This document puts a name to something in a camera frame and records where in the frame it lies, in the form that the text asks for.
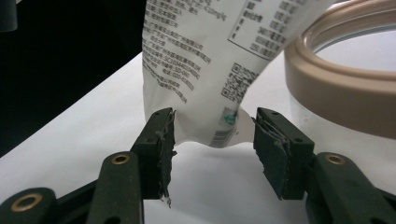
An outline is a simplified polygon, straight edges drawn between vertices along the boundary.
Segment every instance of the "qr code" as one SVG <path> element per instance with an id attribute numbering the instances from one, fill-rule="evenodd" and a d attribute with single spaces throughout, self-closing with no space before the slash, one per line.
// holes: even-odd
<path id="1" fill-rule="evenodd" d="M 240 64 L 234 63 L 221 95 L 240 104 L 248 90 L 248 86 L 253 83 L 258 75 Z"/>

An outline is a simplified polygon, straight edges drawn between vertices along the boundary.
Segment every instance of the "brass screw insert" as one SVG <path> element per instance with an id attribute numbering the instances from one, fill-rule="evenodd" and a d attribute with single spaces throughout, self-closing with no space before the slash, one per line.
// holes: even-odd
<path id="1" fill-rule="evenodd" d="M 129 161 L 129 156 L 126 154 L 120 154 L 117 155 L 115 157 L 113 157 L 113 159 L 111 159 L 111 162 L 115 165 L 121 165 L 124 164 L 125 162 Z"/>
<path id="2" fill-rule="evenodd" d="M 24 212 L 38 205 L 42 199 L 43 196 L 39 193 L 24 195 L 11 205 L 11 210 L 13 212 Z"/>

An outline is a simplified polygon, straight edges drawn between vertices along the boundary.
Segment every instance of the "white plastic bag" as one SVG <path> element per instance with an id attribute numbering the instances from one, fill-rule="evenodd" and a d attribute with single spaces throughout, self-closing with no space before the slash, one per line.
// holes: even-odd
<path id="1" fill-rule="evenodd" d="M 146 118 L 173 107 L 177 144 L 251 142 L 253 124 L 239 106 L 249 85 L 333 2 L 148 0 L 143 31 Z"/>

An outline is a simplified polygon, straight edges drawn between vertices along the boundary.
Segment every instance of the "beige tape roll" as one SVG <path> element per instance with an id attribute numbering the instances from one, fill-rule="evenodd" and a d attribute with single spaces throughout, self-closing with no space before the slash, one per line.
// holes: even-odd
<path id="1" fill-rule="evenodd" d="M 396 72 L 346 67 L 314 53 L 343 39 L 395 27 L 395 0 L 356 0 L 330 9 L 285 49 L 291 94 L 334 123 L 396 139 Z"/>

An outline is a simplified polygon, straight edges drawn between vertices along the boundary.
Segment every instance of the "screw hole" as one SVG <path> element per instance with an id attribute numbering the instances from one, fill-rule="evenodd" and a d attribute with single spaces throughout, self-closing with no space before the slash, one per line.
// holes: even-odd
<path id="1" fill-rule="evenodd" d="M 336 165 L 342 165 L 346 163 L 346 160 L 344 158 L 334 154 L 327 155 L 326 160 Z"/>
<path id="2" fill-rule="evenodd" d="M 35 207 L 42 199 L 43 196 L 38 193 L 24 195 L 11 205 L 11 210 L 14 212 L 24 212 Z"/>
<path id="3" fill-rule="evenodd" d="M 373 223 L 373 224 L 387 224 L 387 222 L 385 222 L 385 221 L 383 221 L 383 220 L 381 220 L 379 218 L 376 218 L 376 217 L 372 217 L 370 219 L 370 222 Z"/>
<path id="4" fill-rule="evenodd" d="M 113 164 L 120 165 L 120 164 L 124 164 L 128 160 L 129 160 L 129 156 L 128 155 L 120 154 L 118 156 L 113 157 L 113 159 L 111 159 L 111 162 Z"/>
<path id="5" fill-rule="evenodd" d="M 108 218 L 104 224 L 120 224 L 121 219 L 119 217 L 110 217 Z"/>

